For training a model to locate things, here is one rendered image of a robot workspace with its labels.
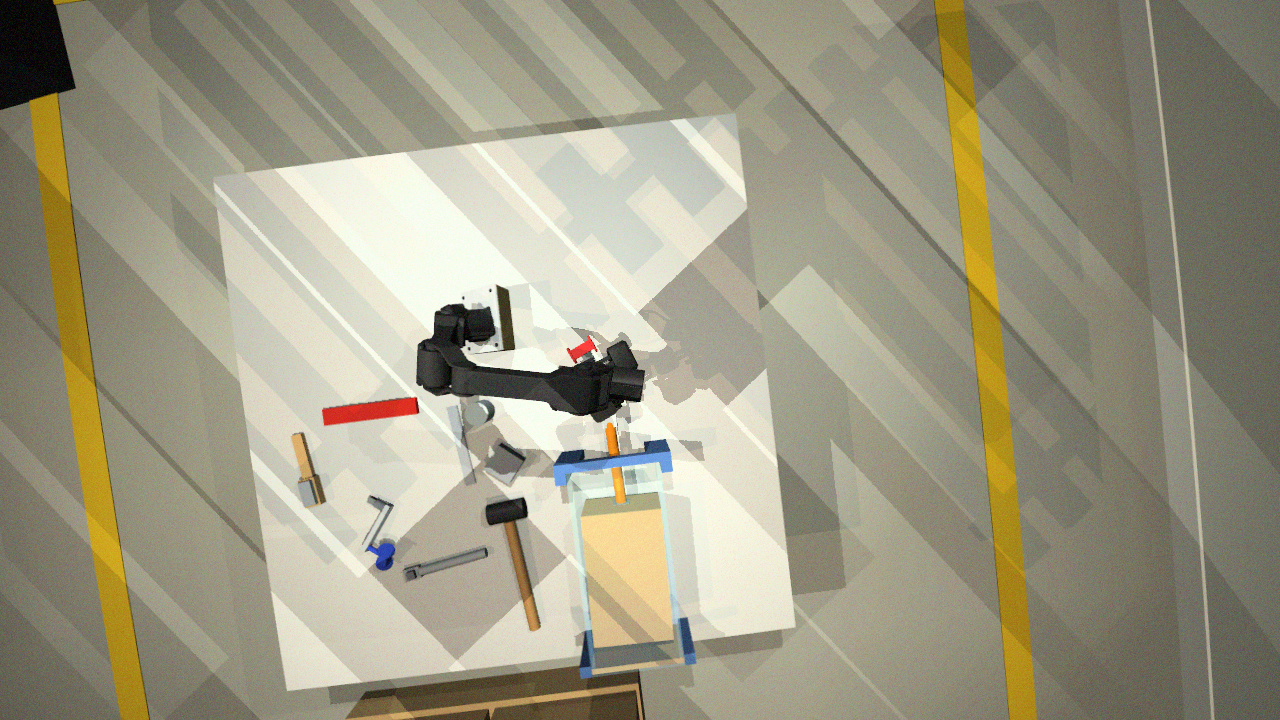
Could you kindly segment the clear-panelled cubby with blue corner posts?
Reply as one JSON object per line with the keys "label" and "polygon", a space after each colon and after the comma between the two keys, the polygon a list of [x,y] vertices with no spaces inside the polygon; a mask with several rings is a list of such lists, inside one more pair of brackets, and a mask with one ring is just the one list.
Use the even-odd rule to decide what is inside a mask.
{"label": "clear-panelled cubby with blue corner posts", "polygon": [[581,679],[696,664],[689,618],[678,615],[667,471],[672,460],[554,475],[570,500]]}

